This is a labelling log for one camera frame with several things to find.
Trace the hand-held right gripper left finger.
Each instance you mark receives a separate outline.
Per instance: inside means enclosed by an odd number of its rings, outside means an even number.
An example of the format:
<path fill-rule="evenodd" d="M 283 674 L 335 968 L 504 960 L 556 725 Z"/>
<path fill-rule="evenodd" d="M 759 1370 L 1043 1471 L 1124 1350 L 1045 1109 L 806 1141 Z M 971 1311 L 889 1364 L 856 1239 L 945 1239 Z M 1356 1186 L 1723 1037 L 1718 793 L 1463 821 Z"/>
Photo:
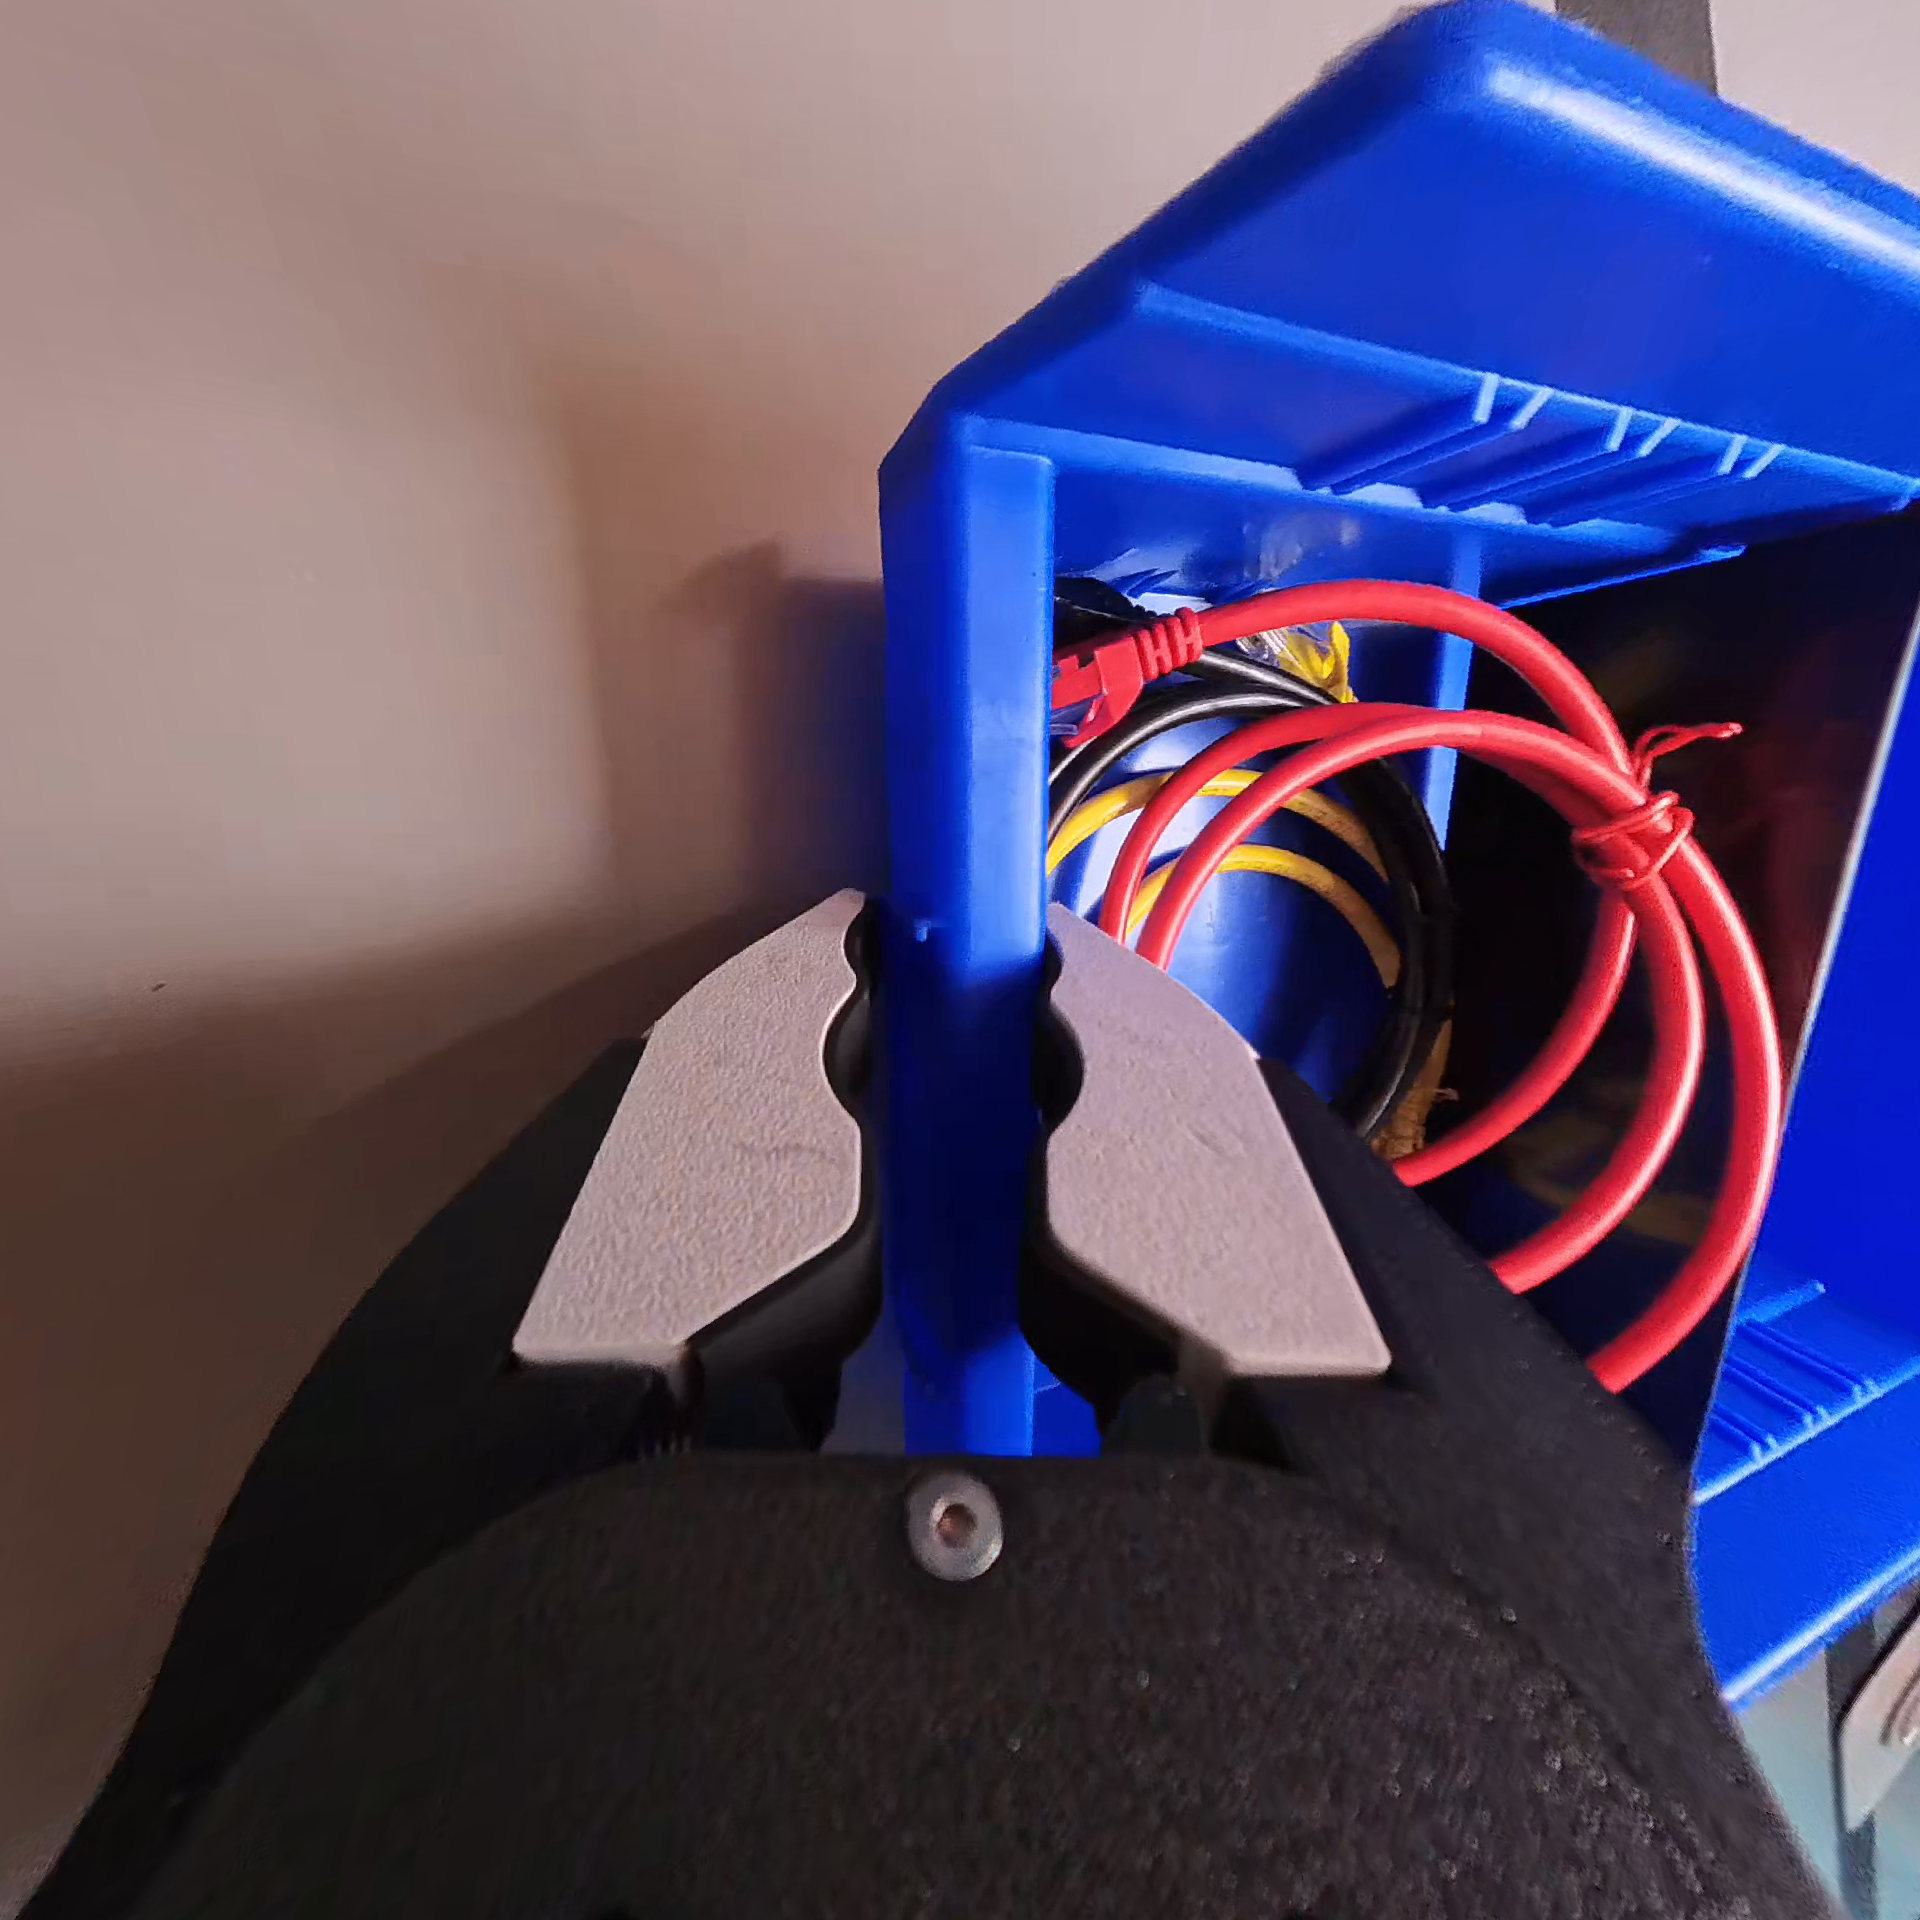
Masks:
<path fill-rule="evenodd" d="M 513 1329 L 526 1367 L 839 1364 L 879 1304 L 856 1113 L 864 894 L 731 954 L 646 1030 Z"/>

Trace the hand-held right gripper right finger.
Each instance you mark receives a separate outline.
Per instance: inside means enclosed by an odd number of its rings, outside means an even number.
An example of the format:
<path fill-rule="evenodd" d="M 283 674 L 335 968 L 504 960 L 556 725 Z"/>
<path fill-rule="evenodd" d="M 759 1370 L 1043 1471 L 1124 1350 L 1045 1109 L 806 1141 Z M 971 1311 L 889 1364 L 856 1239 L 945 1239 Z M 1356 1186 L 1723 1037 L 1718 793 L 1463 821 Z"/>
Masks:
<path fill-rule="evenodd" d="M 1385 1335 L 1241 1032 L 1062 904 L 1046 942 L 1036 1354 L 1067 1385 L 1385 1376 Z"/>

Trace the blue plastic bin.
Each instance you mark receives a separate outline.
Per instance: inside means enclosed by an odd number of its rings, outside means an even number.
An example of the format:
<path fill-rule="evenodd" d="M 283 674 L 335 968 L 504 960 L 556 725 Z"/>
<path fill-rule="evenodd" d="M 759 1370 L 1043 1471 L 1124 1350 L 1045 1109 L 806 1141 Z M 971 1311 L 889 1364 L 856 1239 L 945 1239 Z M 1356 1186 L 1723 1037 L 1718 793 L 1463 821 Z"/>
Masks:
<path fill-rule="evenodd" d="M 879 465 L 879 1113 L 917 1438 L 1036 1442 L 1043 591 L 1501 608 L 1916 508 L 1916 197 L 1525 4 L 1353 49 L 948 373 Z M 1916 1583 L 1916 621 L 1695 1450 L 1748 1709 Z"/>

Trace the black bin divider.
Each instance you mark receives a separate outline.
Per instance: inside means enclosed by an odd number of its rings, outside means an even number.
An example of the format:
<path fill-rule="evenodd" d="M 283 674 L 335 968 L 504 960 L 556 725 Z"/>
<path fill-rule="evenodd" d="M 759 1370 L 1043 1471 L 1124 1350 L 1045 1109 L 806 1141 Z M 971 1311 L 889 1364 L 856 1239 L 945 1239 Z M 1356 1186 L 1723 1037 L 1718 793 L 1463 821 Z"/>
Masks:
<path fill-rule="evenodd" d="M 1655 726 L 1740 725 L 1729 741 L 1660 758 L 1655 784 L 1693 809 L 1695 837 L 1756 938 L 1789 1081 L 1903 684 L 1916 588 L 1908 508 L 1521 609 L 1591 679 L 1627 744 Z M 1454 1120 L 1509 1088 L 1567 1005 L 1599 904 L 1567 833 L 1515 780 L 1459 762 L 1447 841 L 1459 912 Z M 1677 1249 L 1695 1237 L 1726 1138 L 1723 1041 L 1709 982 L 1709 1054 L 1687 1132 L 1603 1253 Z M 1637 962 L 1567 1086 L 1501 1145 L 1428 1186 L 1435 1210 L 1487 1255 L 1545 1224 L 1635 1114 L 1648 1047 Z"/>

